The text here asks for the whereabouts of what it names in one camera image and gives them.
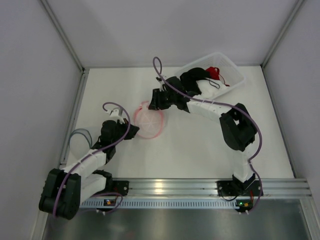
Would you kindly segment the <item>pink trimmed mesh laundry bag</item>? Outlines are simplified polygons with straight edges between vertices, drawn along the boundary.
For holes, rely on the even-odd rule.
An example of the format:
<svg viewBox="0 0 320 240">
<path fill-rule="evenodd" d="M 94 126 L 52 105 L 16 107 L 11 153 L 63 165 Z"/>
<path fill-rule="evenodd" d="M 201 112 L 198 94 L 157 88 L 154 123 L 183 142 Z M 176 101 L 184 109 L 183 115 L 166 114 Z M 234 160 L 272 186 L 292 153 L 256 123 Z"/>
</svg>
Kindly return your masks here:
<svg viewBox="0 0 320 240">
<path fill-rule="evenodd" d="M 161 110 L 150 110 L 149 101 L 143 101 L 133 114 L 133 124 L 139 127 L 137 135 L 143 139 L 157 138 L 164 128 L 165 116 Z"/>
</svg>

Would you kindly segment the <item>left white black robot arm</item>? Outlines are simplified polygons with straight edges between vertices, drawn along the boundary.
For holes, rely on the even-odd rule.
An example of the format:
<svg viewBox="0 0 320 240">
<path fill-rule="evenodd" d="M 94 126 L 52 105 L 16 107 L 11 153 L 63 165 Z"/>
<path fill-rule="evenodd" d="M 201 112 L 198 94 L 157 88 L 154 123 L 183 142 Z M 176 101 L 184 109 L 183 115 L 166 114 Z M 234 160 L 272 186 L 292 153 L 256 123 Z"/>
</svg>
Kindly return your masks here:
<svg viewBox="0 0 320 240">
<path fill-rule="evenodd" d="M 133 139 L 139 130 L 127 120 L 103 122 L 97 141 L 82 159 L 63 169 L 53 168 L 48 173 L 38 209 L 71 220 L 83 202 L 102 196 L 115 196 L 111 206 L 118 208 L 128 191 L 121 190 L 112 174 L 101 167 L 114 157 L 118 143 Z"/>
</svg>

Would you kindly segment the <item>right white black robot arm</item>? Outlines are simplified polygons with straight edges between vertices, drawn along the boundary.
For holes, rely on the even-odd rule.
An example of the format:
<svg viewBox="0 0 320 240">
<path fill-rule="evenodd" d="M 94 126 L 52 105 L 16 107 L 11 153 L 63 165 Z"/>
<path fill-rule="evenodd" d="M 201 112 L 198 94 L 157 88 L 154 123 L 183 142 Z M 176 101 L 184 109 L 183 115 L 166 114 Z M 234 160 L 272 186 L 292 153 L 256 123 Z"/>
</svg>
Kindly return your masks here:
<svg viewBox="0 0 320 240">
<path fill-rule="evenodd" d="M 220 124 L 226 145 L 234 151 L 241 152 L 241 156 L 236 156 L 233 161 L 233 181 L 241 184 L 253 182 L 258 175 L 253 170 L 251 160 L 258 155 L 262 144 L 258 145 L 253 156 L 250 156 L 250 150 L 256 135 L 260 136 L 261 131 L 246 107 L 241 103 L 231 105 L 215 102 L 195 91 L 186 91 L 175 76 L 166 80 L 161 76 L 156 80 L 160 83 L 160 88 L 152 90 L 148 109 L 159 111 L 176 106 L 181 111 L 200 115 Z"/>
</svg>

